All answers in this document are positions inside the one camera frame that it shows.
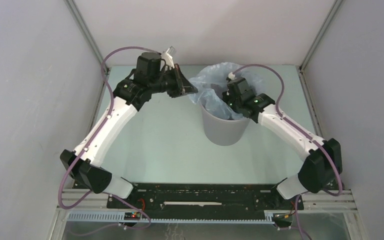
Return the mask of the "blue plastic trash bag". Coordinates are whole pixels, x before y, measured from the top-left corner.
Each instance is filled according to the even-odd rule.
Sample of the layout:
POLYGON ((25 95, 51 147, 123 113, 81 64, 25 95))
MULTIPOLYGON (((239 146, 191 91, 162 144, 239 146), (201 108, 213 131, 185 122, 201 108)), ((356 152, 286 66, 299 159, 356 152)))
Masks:
POLYGON ((203 106, 208 113, 217 118, 244 119, 243 114, 234 112, 222 100, 222 93, 228 90, 228 75, 240 67, 241 65, 233 62, 222 62, 205 67, 195 77, 189 79, 189 82, 198 90, 197 93, 189 94, 189 99, 195 105, 203 106))

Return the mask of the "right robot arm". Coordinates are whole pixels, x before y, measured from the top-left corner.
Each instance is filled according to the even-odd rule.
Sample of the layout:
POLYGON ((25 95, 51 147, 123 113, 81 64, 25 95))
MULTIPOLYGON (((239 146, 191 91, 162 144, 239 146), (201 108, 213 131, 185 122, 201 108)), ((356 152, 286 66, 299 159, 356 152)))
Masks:
POLYGON ((284 209, 291 199, 306 192, 318 193, 342 172, 342 154, 340 143, 331 138, 322 137, 306 130, 287 114, 268 95, 255 94, 243 77, 227 77, 227 91, 223 92, 223 101, 231 109, 266 127, 285 141, 303 161, 299 172, 280 181, 273 188, 271 204, 284 209))

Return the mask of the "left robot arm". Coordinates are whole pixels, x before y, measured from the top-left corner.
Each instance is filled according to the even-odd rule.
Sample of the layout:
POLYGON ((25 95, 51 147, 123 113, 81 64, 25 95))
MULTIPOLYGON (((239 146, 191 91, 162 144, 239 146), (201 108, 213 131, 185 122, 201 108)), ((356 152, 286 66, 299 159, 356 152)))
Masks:
POLYGON ((152 95, 167 93, 178 98, 197 93, 174 62, 174 52, 173 47, 164 52, 143 52, 136 67, 110 91, 108 107, 84 140, 60 155, 71 178, 95 194, 118 196, 125 208, 133 208, 138 202, 133 184, 101 166, 118 134, 152 95))

